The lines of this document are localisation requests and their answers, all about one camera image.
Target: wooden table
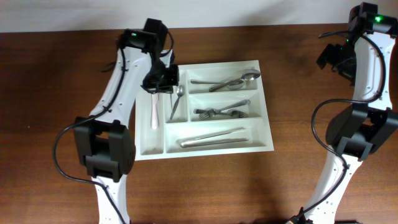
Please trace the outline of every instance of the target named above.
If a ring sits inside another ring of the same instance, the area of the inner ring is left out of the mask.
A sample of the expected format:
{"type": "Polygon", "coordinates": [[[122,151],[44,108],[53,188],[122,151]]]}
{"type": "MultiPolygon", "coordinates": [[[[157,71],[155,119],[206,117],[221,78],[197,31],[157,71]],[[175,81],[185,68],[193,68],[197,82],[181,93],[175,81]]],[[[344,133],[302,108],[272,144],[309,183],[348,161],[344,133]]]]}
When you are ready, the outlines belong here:
{"type": "MultiPolygon", "coordinates": [[[[259,60],[274,152],[137,162],[127,183],[135,222],[250,223],[290,218],[310,198],[323,169],[324,150],[310,119],[317,104],[351,98],[349,81],[315,61],[328,43],[323,32],[345,25],[172,29],[177,64],[259,60]]],[[[0,223],[97,223],[92,185],[64,179],[52,162],[57,133],[87,116],[111,73],[120,30],[0,34],[0,223]]],[[[398,106],[398,50],[391,97],[398,106]]],[[[324,135],[344,104],[317,116],[324,135]]],[[[134,135],[134,119],[130,124],[134,135]]],[[[398,219],[398,132],[355,173],[336,219],[365,224],[398,219]]],[[[73,134],[61,140],[61,166],[88,178],[73,134]]]]}

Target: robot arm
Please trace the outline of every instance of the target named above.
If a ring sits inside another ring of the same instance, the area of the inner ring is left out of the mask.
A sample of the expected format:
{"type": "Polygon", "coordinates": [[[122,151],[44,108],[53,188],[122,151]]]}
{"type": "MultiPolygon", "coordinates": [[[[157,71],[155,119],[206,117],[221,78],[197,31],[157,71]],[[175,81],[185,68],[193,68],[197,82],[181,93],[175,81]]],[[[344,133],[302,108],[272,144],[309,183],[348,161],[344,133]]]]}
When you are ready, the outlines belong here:
{"type": "Polygon", "coordinates": [[[80,163],[92,181],[106,186],[108,197],[96,185],[99,223],[130,223],[126,205],[126,179],[136,148],[128,131],[129,118],[140,88],[149,93],[172,93],[178,85],[178,67],[170,49],[162,52],[167,28],[148,19],[143,31],[125,30],[119,39],[116,65],[106,90],[90,116],[107,112],[74,128],[80,163]]]}
{"type": "Polygon", "coordinates": [[[326,131],[326,142],[329,148],[345,159],[349,169],[342,177],[343,161],[334,153],[328,152],[315,192],[301,212],[322,201],[343,178],[340,185],[318,206],[305,212],[302,217],[293,217],[288,223],[333,224],[338,204],[355,171],[398,127],[398,114],[391,111],[388,85],[391,52],[398,29],[397,19],[380,16],[376,5],[362,3],[351,10],[348,26],[352,33],[364,35],[380,48],[386,64],[385,80],[378,52],[358,35],[349,35],[344,46],[328,45],[317,63],[321,68],[330,63],[337,68],[340,75],[353,81],[354,100],[371,100],[380,91],[382,95],[372,103],[352,104],[330,122],[326,131]],[[368,118],[373,125],[364,124],[368,118]]]}

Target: utensil organizer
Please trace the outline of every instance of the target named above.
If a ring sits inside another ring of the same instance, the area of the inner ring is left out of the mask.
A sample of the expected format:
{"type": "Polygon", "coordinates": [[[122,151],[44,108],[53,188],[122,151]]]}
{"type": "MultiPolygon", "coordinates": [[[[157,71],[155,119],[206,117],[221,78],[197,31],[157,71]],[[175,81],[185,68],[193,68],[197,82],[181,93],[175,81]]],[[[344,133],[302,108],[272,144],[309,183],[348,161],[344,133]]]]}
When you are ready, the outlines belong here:
{"type": "Polygon", "coordinates": [[[190,83],[191,79],[213,82],[232,80],[239,78],[245,69],[250,68],[260,70],[258,61],[180,65],[180,85],[185,85],[185,95],[180,99],[173,120],[170,120],[170,114],[177,94],[174,91],[172,100],[169,94],[159,96],[157,129],[152,129],[150,126],[152,110],[150,94],[139,90],[136,98],[136,160],[273,151],[274,145],[261,77],[247,81],[239,90],[231,91],[225,87],[213,93],[208,91],[212,85],[190,83]],[[193,113],[194,109],[220,109],[245,99],[251,100],[251,104],[234,110],[247,113],[248,118],[214,116],[200,121],[199,114],[193,113]],[[245,128],[245,130],[213,139],[248,138],[249,140],[185,149],[177,142],[181,139],[234,128],[245,128]]]}

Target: white wall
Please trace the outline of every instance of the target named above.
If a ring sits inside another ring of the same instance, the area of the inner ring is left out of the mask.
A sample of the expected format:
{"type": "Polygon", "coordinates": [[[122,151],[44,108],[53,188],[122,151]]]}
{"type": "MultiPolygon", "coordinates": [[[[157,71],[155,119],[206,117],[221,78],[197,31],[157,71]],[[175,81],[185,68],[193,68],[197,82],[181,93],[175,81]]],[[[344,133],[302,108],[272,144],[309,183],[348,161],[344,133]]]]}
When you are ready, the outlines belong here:
{"type": "MultiPolygon", "coordinates": [[[[0,0],[0,32],[344,23],[362,0],[0,0]]],[[[398,17],[398,0],[379,13],[398,17]]]]}

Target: fork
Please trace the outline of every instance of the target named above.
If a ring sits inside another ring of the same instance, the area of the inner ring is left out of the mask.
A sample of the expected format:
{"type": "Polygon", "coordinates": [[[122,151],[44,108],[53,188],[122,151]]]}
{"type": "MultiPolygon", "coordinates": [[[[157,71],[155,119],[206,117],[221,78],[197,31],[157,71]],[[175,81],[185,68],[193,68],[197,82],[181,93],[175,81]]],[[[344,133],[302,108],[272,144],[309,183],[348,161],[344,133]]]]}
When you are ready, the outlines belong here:
{"type": "Polygon", "coordinates": [[[210,109],[210,110],[205,111],[204,113],[199,114],[199,119],[201,121],[203,121],[204,119],[216,116],[217,114],[221,113],[224,110],[229,110],[229,109],[232,109],[232,108],[236,108],[236,107],[244,106],[244,105],[249,105],[249,104],[250,104],[250,100],[242,100],[242,101],[239,101],[239,102],[234,103],[232,105],[229,105],[229,106],[226,106],[224,108],[221,108],[219,110],[210,109]]]}
{"type": "MultiPolygon", "coordinates": [[[[204,112],[206,112],[206,110],[201,110],[201,109],[193,110],[193,113],[195,113],[195,114],[201,114],[201,113],[204,113],[204,112]]],[[[232,110],[230,112],[220,112],[217,115],[219,115],[219,114],[220,115],[230,116],[230,117],[233,117],[233,118],[248,118],[249,117],[249,115],[247,113],[242,112],[242,111],[238,111],[238,110],[232,110]]]]}

